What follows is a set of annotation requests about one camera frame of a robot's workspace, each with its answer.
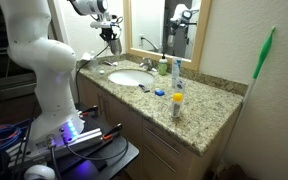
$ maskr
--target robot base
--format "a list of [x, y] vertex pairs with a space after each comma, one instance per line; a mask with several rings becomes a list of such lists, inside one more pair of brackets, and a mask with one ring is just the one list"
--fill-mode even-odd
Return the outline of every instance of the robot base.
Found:
[[[86, 133], [80, 134], [78, 138], [69, 144], [69, 146], [74, 150], [78, 151], [87, 147], [90, 147], [92, 145], [98, 144], [102, 142], [102, 132], [100, 128], [94, 129], [92, 131], [88, 131]], [[19, 150], [20, 144], [17, 144], [13, 146], [12, 148], [8, 149], [6, 152], [8, 155], [11, 157], [10, 163], [8, 165], [8, 168], [10, 168], [14, 173], [19, 172], [20, 170], [26, 169], [28, 167], [31, 167], [36, 164], [42, 164], [47, 161], [51, 160], [51, 155], [49, 150], [43, 150], [40, 152], [38, 155], [34, 157], [25, 157], [24, 162], [22, 164], [22, 156], [23, 154], [20, 154], [17, 163], [16, 157], [17, 157], [17, 152]], [[56, 147], [55, 149], [55, 156], [56, 158], [63, 157], [65, 155], [70, 154], [70, 151], [65, 147]]]

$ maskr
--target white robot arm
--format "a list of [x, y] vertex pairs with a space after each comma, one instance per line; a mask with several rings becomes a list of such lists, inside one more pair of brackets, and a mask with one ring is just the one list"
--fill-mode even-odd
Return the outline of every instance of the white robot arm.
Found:
[[[101, 15], [107, 9], [106, 0], [70, 2], [81, 15]], [[0, 0], [0, 6], [7, 27], [10, 58], [22, 67], [32, 69], [37, 77], [35, 94], [42, 114], [33, 121], [27, 142], [27, 156], [33, 158], [45, 151], [48, 135], [55, 138], [57, 146], [62, 146], [62, 130], [66, 130], [65, 136], [73, 142], [84, 128], [69, 86], [76, 56], [70, 46], [48, 39], [51, 13], [46, 0]], [[102, 18], [98, 22], [109, 21]], [[114, 25], [98, 27], [107, 30], [104, 37], [110, 45], [120, 45], [111, 29]]]
[[185, 4], [178, 4], [176, 6], [174, 15], [170, 18], [171, 33], [168, 37], [168, 46], [174, 46], [174, 36], [178, 28], [184, 29], [188, 25], [196, 25], [196, 23], [190, 23], [190, 19], [193, 14], [199, 12], [199, 5], [192, 9], [188, 9]]

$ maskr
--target cabinet drawer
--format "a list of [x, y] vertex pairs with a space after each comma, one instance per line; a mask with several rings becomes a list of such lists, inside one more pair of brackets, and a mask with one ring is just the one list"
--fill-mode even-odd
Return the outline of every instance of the cabinet drawer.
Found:
[[180, 163], [169, 165], [156, 152], [143, 146], [143, 179], [147, 180], [184, 180], [188, 169]]
[[169, 161], [171, 157], [174, 157], [187, 167], [191, 166], [193, 153], [147, 121], [143, 121], [143, 143], [165, 161]]

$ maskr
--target backsplash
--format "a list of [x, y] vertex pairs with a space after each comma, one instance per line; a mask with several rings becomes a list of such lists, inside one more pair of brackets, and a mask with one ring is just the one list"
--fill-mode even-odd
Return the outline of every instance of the backsplash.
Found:
[[[135, 63], [140, 63], [142, 61], [142, 57], [135, 56], [132, 54], [121, 54], [119, 56], [106, 56], [98, 58], [99, 64], [103, 63], [103, 61], [121, 61], [121, 60], [129, 60]], [[157, 67], [158, 62], [152, 61], [154, 67]], [[168, 73], [171, 73], [171, 64], [168, 64], [167, 67]], [[181, 68], [180, 77], [184, 77], [193, 81], [197, 81], [212, 87], [216, 87], [234, 94], [244, 96], [247, 90], [247, 85], [237, 82], [232, 82], [226, 79], [206, 75], [200, 72], [196, 72], [190, 69]]]

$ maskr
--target floor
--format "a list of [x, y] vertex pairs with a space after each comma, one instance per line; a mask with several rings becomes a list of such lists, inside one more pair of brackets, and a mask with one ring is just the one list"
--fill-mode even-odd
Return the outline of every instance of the floor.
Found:
[[[35, 94], [0, 102], [0, 124], [14, 124], [41, 113]], [[122, 171], [114, 180], [132, 180]]]

